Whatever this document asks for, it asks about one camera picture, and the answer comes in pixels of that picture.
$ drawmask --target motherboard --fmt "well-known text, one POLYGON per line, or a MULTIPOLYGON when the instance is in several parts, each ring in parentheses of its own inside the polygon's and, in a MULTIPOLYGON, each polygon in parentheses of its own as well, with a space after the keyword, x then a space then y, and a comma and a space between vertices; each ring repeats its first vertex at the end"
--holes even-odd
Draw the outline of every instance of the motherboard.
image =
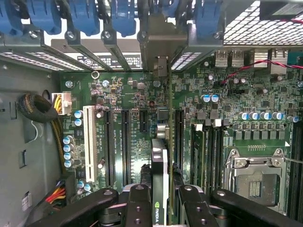
POLYGON ((287 213, 292 176, 284 158, 299 152, 293 131, 303 109, 303 73, 250 68, 223 84, 235 70, 201 65, 172 73, 171 81, 152 73, 62 74, 72 102, 72 115, 63 117, 64 151, 72 154, 65 166, 76 174, 78 197, 141 183, 158 137, 172 140, 185 184, 206 194, 229 189, 287 213))

